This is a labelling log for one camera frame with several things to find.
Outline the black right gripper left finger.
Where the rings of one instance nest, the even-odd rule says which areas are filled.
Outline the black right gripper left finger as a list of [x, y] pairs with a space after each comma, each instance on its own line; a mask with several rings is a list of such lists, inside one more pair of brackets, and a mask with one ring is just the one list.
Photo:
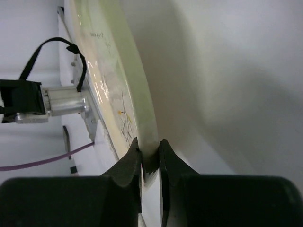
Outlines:
[[137, 139], [100, 176], [13, 178], [0, 187], [3, 227], [136, 227], [142, 155]]

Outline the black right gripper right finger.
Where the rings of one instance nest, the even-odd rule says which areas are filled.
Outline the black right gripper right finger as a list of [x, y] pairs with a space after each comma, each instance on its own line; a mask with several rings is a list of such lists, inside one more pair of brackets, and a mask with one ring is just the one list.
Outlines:
[[164, 227], [300, 227], [303, 199], [276, 176], [202, 175], [159, 146], [161, 225]]

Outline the cream plate green section front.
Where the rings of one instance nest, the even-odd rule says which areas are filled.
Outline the cream plate green section front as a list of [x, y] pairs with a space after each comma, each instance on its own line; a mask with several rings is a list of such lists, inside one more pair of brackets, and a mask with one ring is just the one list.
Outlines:
[[157, 174], [159, 145], [152, 98], [134, 37], [117, 0], [67, 0], [65, 20], [86, 59], [88, 84], [111, 147], [122, 158], [137, 139], [144, 186]]

